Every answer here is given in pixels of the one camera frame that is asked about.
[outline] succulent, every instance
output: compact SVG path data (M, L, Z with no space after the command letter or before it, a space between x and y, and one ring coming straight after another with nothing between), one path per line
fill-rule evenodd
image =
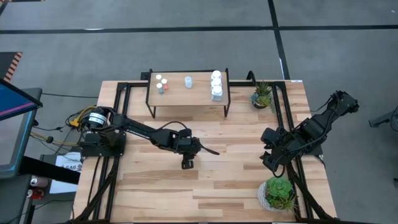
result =
M261 106L268 106L271 104L271 99L269 98L269 96L259 96L259 98L257 99L257 104Z
M259 96L267 96L271 91L271 88L269 88L268 83L266 82L260 82L256 86L256 93L258 93Z
M267 180L266 199L274 208L291 209L294 206L292 184L283 177Z
M251 102L253 104L255 104L259 100L259 94L258 93L254 93L253 95L250 96L250 98L251 98Z

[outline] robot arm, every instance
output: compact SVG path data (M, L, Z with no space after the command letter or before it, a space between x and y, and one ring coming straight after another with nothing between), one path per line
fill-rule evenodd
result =
M97 144L101 147L110 147L117 144L118 138L125 132L135 134L144 139L148 139L154 146L159 149L171 151L183 155L182 169L193 168L193 159L201 149L219 155L218 152L205 148L199 138L192 137L192 130L188 129L184 124L184 129L174 131L171 129L161 128L154 129L142 123L129 119L126 115L115 112L112 108L99 106L95 108L89 115L83 125L91 132L100 136ZM82 147L92 142L82 142Z
M358 101L343 91L336 91L328 100L327 109L301 122L291 132L284 128L276 131L267 128L261 136L265 149L272 149L261 156L262 163L275 172L278 165L287 165L293 158L313 151L326 140L331 124L346 113L358 111Z

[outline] gray carpet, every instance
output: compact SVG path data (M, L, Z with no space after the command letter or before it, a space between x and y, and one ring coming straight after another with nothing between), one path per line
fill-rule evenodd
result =
M280 26L398 24L393 0L275 0ZM46 0L9 3L0 29L88 29L181 26L270 26L267 1ZM304 81L315 109L335 90L359 100L356 114L339 119L323 145L326 172L342 220L396 223L398 133L368 120L393 110L398 83L398 30L282 31L292 79ZM135 80L142 71L229 68L231 78L253 70L258 79L282 79L273 31L129 34L0 35L0 52L23 52L12 83L47 93L95 96L103 80ZM96 103L43 96L43 128ZM63 139L66 133L52 133ZM75 141L72 133L68 141ZM27 155L53 153L30 141ZM34 223L64 222L70 203L47 205Z

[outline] wood grain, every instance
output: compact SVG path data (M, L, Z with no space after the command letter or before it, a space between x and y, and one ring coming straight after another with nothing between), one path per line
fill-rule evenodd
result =
M156 75L167 79L169 89L159 94L156 89ZM185 87L185 77L192 78L192 88ZM226 73L221 72L223 97L221 101L211 100L211 72L156 72L152 73L149 87L149 106L219 106L228 104Z
M113 106L116 85L117 82L103 82L98 105ZM304 86L291 82L286 85L297 125L311 116ZM219 106L174 106L159 108L156 119L153 119L145 105L146 88L133 88L127 111L129 118L154 128L168 121L184 121L202 144L221 155L201 151L194 160L194 169L181 170L181 155L161 151L149 141L128 134L125 154L119 165L111 222L294 221L292 212L267 211L257 199L259 185L272 177L259 159L264 153L260 137L267 127L276 128L278 124L272 108L257 110L251 105L249 95L253 91L254 87L231 88L227 118ZM279 99L284 111L282 95ZM182 127L172 124L168 128L179 130ZM313 156L304 156L302 160L308 188L318 203L330 215L335 215L323 165ZM86 206L95 163L96 158L84 161L74 203L76 214ZM99 173L93 193L97 191ZM107 196L103 196L100 218L104 217ZM298 199L300 209L304 211L300 192Z

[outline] monitor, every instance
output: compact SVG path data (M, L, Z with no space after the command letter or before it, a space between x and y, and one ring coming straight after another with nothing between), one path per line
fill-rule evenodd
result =
M39 100L0 79L0 121L42 106Z

